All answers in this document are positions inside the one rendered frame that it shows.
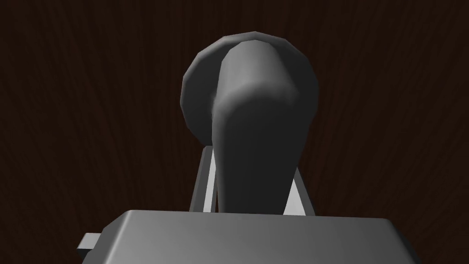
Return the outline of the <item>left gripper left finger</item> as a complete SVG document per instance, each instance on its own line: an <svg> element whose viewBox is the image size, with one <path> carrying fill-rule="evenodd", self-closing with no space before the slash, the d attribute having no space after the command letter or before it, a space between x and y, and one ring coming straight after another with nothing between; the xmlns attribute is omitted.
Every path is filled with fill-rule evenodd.
<svg viewBox="0 0 469 264"><path fill-rule="evenodd" d="M216 165L212 146L204 147L196 176L190 212L216 211Z"/></svg>

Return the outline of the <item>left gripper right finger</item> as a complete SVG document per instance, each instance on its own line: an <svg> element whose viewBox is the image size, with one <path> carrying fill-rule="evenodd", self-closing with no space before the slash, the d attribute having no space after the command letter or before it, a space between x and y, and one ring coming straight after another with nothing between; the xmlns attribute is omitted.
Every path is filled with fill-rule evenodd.
<svg viewBox="0 0 469 264"><path fill-rule="evenodd" d="M302 216L316 215L313 203L311 202L303 177L298 168L296 168L295 171L294 179L283 214Z"/></svg>

